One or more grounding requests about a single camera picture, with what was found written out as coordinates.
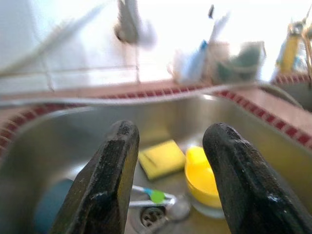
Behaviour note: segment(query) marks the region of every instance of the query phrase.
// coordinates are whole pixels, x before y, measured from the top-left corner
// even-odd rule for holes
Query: sink drain
[[[154,223],[165,217],[165,208],[164,207],[148,207],[142,210],[141,213],[141,223],[145,227],[150,227]]]

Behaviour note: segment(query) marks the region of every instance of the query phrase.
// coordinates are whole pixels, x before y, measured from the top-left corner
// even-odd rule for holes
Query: blue item
[[[199,50],[194,52],[182,68],[181,83],[196,83],[201,80],[208,43],[203,40]]]
[[[39,234],[47,234],[63,205],[73,181],[64,179],[50,188],[39,202],[35,213],[35,229]]]

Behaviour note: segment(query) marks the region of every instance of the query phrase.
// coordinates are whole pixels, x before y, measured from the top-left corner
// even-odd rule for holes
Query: wall
[[[83,17],[104,3],[99,13]],[[176,49],[196,48],[207,39],[210,2],[139,0],[142,18],[157,32],[152,48],[122,44],[113,27],[116,0],[3,0],[0,3],[0,95],[59,91],[170,79],[167,65]],[[309,4],[292,1],[218,1],[216,16],[232,11],[222,41],[264,40],[275,58],[291,18],[301,19]],[[64,34],[53,40],[64,28]],[[10,69],[13,62],[35,53]]]

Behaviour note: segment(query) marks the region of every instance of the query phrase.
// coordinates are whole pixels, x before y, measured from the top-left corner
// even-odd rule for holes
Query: faucet
[[[306,16],[301,21],[291,23],[288,26],[288,34],[295,36],[298,39],[301,39],[305,45],[310,89],[312,88],[312,18],[310,15],[311,8],[312,4],[310,5]]]
[[[119,22],[114,28],[117,38],[128,44],[153,46],[156,32],[153,26],[139,15],[137,0],[118,0],[118,8]]]

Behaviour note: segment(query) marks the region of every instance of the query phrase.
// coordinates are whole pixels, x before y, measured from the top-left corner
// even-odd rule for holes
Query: sink basin
[[[201,145],[208,126],[225,122],[260,150],[312,214],[311,152],[235,103],[201,95],[174,101],[79,107],[24,125],[0,166],[0,233],[36,233],[33,216],[42,194],[63,178],[74,179],[102,143],[109,126],[120,119],[138,126],[141,149],[174,139],[183,151]],[[183,172],[150,182],[139,164],[134,184],[175,195],[187,192]],[[142,196],[133,192],[131,200]],[[136,234],[135,225],[142,225],[140,209],[129,208],[125,233]],[[224,219],[206,217],[195,209],[188,219],[169,224],[160,233],[169,233],[168,229],[172,234],[230,233]]]
[[[312,89],[309,88],[307,83],[279,84],[278,86],[289,93],[305,110],[312,112]],[[272,93],[270,90],[266,91],[283,98],[278,93]]]

